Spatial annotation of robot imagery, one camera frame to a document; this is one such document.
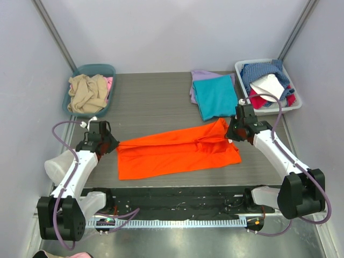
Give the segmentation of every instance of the red cloth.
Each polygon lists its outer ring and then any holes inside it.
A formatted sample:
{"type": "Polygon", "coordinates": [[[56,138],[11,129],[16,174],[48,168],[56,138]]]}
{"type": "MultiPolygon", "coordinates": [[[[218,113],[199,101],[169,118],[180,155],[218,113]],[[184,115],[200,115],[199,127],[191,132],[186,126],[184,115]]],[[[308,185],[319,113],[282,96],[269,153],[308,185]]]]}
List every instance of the red cloth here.
{"type": "MultiPolygon", "coordinates": [[[[252,96],[256,94],[257,93],[254,91],[254,89],[251,89],[249,95],[252,96]]],[[[260,109],[267,102],[267,100],[263,99],[261,96],[250,98],[249,101],[251,101],[254,109],[260,109]]]]}
{"type": "Polygon", "coordinates": [[[240,163],[239,150],[225,138],[227,129],[226,120],[219,118],[207,125],[122,141],[116,149],[118,178],[142,179],[240,163]]]}
{"type": "Polygon", "coordinates": [[[295,94],[292,94],[292,95],[289,95],[286,97],[286,101],[288,103],[288,106],[291,106],[295,101],[296,101],[296,97],[295,97],[295,94]]]}
{"type": "MultiPolygon", "coordinates": [[[[251,92],[249,93],[249,95],[252,96],[256,94],[257,93],[254,91],[254,89],[251,89],[251,92]]],[[[267,102],[267,100],[263,99],[261,96],[250,98],[250,101],[254,109],[260,109],[267,102]]],[[[286,102],[288,103],[288,106],[291,106],[295,101],[296,101],[296,97],[294,94],[286,97],[286,102]]]]}

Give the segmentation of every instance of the white cloth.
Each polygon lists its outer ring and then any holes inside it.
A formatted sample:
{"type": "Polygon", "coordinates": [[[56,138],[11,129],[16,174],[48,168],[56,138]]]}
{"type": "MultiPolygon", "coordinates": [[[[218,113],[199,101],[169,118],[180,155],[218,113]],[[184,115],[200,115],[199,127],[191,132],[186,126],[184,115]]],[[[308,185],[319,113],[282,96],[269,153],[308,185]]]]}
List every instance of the white cloth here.
{"type": "MultiPolygon", "coordinates": [[[[281,95],[284,92],[283,86],[280,84],[276,75],[274,74],[264,75],[260,77],[258,80],[251,82],[249,85],[257,94],[271,94],[277,97],[278,99],[281,98],[281,95]]],[[[277,102],[277,100],[269,96],[261,97],[267,101],[277,102]]]]}

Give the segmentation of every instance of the gray metal table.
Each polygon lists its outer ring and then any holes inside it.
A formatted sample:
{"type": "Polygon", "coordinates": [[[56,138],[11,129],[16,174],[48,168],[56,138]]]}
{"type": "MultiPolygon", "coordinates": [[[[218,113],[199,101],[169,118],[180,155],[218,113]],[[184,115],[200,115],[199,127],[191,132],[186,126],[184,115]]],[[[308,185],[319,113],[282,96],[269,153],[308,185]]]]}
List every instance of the gray metal table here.
{"type": "MultiPolygon", "coordinates": [[[[197,105],[190,103],[190,86],[190,73],[118,75],[113,101],[104,119],[110,122],[113,135],[120,141],[203,125],[197,105]]],[[[260,119],[273,124],[276,116],[260,119]]],[[[81,128],[75,128],[72,146],[83,139],[83,132],[81,128]]],[[[289,146],[282,122],[277,134],[289,146]]],[[[277,172],[262,153],[247,142],[235,144],[240,150],[241,164],[132,181],[118,180],[117,154],[114,152],[102,157],[86,187],[281,183],[277,172]]],[[[263,231],[280,232],[287,223],[282,217],[267,217],[263,231]]],[[[94,235],[78,242],[73,252],[64,250],[57,241],[44,241],[42,249],[61,256],[89,252],[95,258],[325,257],[316,227],[299,219],[294,220],[293,227],[287,233],[274,238],[249,234],[241,228],[121,230],[108,236],[94,235]]]]}

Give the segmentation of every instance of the beige cloth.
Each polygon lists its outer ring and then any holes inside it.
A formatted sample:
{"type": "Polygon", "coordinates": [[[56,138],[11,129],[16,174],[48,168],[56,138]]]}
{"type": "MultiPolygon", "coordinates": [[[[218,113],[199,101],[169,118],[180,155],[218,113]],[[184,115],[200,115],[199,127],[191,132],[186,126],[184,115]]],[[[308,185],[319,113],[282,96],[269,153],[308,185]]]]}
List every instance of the beige cloth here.
{"type": "Polygon", "coordinates": [[[69,78],[71,97],[68,110],[73,113],[96,113],[106,107],[106,96],[108,95],[107,81],[97,74],[90,78],[81,74],[69,78]]]}

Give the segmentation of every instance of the teal cloth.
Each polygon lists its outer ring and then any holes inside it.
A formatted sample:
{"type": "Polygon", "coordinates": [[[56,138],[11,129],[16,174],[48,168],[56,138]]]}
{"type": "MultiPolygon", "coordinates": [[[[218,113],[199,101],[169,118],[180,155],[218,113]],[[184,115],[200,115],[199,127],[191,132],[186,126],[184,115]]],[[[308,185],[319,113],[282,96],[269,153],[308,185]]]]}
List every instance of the teal cloth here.
{"type": "Polygon", "coordinates": [[[192,86],[203,121],[235,115],[238,98],[229,75],[194,81],[192,86]]]}

